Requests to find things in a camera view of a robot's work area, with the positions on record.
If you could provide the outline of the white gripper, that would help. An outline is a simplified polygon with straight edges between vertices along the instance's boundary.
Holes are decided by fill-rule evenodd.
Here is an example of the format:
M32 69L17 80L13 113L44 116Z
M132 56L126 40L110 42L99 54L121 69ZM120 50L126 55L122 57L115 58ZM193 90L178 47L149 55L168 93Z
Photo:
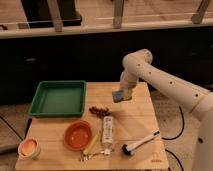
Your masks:
M133 88L137 85L138 78L128 71L124 70L120 76L120 89L124 101L132 99Z

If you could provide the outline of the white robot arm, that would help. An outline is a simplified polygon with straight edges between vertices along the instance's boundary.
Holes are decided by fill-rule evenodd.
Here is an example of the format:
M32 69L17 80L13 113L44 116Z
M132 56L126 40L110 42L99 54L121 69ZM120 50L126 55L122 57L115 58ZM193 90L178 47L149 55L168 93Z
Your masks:
M147 49L123 58L121 99L132 98L133 89L141 78L187 109L200 121L192 171L213 171L213 92L153 67L152 59Z

